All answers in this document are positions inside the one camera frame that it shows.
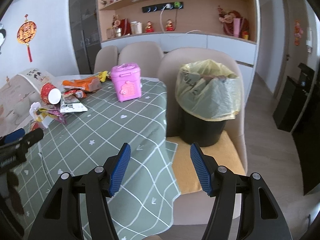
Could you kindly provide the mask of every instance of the power strip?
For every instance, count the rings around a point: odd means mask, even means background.
[[[173,9],[183,9],[183,2],[170,2],[170,3],[159,3],[159,4],[154,4],[154,5],[149,5],[142,7],[142,12],[143,13],[148,13],[148,12],[156,12],[156,11],[161,11],[163,10],[173,10]]]

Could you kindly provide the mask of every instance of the red paper cup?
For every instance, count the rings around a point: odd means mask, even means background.
[[[60,102],[61,92],[51,83],[46,83],[41,88],[40,96],[44,103],[55,105]]]

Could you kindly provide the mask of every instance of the yellow plastic bag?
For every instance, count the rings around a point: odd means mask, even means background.
[[[221,63],[197,61],[180,68],[175,97],[183,110],[202,120],[235,119],[241,107],[242,82]]]

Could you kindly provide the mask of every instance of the candy wrapper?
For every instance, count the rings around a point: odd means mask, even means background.
[[[39,102],[36,102],[31,105],[29,113],[33,120],[37,123],[34,123],[34,125],[38,125],[43,129],[48,128],[49,124],[53,120],[66,124],[66,119],[54,105],[41,106]]]
[[[105,82],[106,80],[111,80],[110,73],[108,71],[99,72],[97,74],[98,75],[96,77],[99,78],[101,82]]]
[[[41,106],[36,113],[38,115],[40,115],[40,114],[47,115],[47,116],[51,117],[52,119],[54,119],[54,120],[56,120],[58,122],[61,122],[63,124],[67,123],[67,121],[66,121],[65,117],[63,116],[63,114],[61,114],[59,109],[54,105]]]
[[[60,105],[61,113],[78,113],[88,111],[88,108],[86,108],[74,95],[65,98],[62,97]]]
[[[67,89],[81,89],[88,92],[93,92],[102,87],[99,78],[93,76],[85,79],[64,80],[62,82],[64,88]]]
[[[69,90],[69,91],[64,92],[62,94],[63,98],[69,97],[71,95],[74,95],[76,98],[85,98],[85,97],[87,97],[87,95],[85,94],[85,92],[83,90],[76,90],[76,89]]]

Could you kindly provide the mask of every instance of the wall decoration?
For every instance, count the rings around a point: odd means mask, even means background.
[[[6,36],[6,31],[3,28],[3,24],[0,23],[0,55],[1,55],[1,46],[4,43],[5,36]]]
[[[302,38],[302,34],[303,34],[303,30],[300,26],[300,21],[294,21],[295,22],[295,27],[294,27],[294,36],[295,36],[295,40],[294,40],[294,44],[296,46],[300,45],[300,40]]]
[[[29,21],[27,19],[27,17],[28,17],[28,14],[25,15],[26,20],[24,21],[24,24],[21,25],[21,27],[18,30],[17,40],[18,40],[19,43],[27,45],[29,61],[32,62],[29,42],[36,35],[37,26],[36,26],[36,24],[34,22]]]

